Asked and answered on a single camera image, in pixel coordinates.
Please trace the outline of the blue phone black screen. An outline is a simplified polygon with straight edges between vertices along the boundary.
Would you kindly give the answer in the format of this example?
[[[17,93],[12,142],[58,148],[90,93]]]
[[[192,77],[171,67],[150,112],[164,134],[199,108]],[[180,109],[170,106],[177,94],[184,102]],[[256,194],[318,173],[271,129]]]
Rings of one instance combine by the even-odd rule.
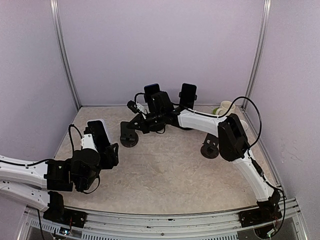
[[[151,96],[161,91],[158,83],[146,85],[144,86],[143,89],[144,89],[144,93],[148,96]]]

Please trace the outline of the teal phone black screen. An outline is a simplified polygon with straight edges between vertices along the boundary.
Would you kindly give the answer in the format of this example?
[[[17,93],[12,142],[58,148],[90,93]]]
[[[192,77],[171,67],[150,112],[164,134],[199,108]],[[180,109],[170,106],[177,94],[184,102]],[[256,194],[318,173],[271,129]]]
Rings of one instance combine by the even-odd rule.
[[[197,100],[197,86],[194,84],[183,83],[179,93],[179,104],[183,107],[193,109]]]

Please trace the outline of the black pole phone stand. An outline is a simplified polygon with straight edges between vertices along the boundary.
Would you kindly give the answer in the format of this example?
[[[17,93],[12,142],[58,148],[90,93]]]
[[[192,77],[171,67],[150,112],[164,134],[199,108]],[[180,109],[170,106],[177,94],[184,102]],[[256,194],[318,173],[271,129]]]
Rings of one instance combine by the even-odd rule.
[[[197,100],[197,95],[195,92],[191,91],[181,91],[179,93],[179,105],[189,109],[194,108],[195,101]]]
[[[144,93],[144,101],[145,103],[148,103],[150,101],[150,95],[147,93]]]

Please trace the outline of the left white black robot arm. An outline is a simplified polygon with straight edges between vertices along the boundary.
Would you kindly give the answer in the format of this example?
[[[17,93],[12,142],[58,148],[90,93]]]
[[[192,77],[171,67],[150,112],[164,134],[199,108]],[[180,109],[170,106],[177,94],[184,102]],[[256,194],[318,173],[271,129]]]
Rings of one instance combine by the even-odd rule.
[[[92,184],[101,183],[100,173],[119,163],[119,145],[101,149],[95,144],[83,145],[65,160],[27,161],[0,157],[0,191],[42,212],[50,212],[63,223],[70,218],[61,192],[77,191],[89,195]]]

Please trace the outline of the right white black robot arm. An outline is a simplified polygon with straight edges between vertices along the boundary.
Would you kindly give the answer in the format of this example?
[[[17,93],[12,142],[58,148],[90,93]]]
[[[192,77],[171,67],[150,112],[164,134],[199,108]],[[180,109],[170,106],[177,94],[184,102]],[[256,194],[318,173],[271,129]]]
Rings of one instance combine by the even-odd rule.
[[[143,134],[164,130],[167,125],[180,129],[192,129],[207,134],[202,146],[202,155],[214,158],[220,155],[233,163],[251,186],[258,208],[256,218],[266,222],[279,211],[280,190],[272,186],[251,150],[244,127],[235,113],[227,111],[222,115],[203,113],[192,108],[196,96],[182,97],[173,103],[165,91],[154,94],[143,93],[147,107],[137,100],[130,100],[127,107],[135,117],[127,123],[127,128]]]

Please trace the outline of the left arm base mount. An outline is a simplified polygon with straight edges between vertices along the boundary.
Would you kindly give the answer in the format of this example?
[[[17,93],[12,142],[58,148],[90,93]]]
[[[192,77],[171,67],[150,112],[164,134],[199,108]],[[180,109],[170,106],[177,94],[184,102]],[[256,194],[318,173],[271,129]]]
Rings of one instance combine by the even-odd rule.
[[[83,229],[87,219],[87,213],[65,207],[59,209],[50,207],[43,213],[43,218],[55,223],[68,225],[69,227]]]

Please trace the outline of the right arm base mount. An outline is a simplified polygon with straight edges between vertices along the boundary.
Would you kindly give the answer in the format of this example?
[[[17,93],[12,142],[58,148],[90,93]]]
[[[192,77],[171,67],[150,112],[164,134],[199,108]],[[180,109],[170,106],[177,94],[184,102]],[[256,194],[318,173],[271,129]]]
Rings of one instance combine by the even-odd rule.
[[[272,222],[283,217],[280,210],[276,210],[275,213],[269,214],[263,213],[259,208],[240,211],[238,216],[242,228]]]

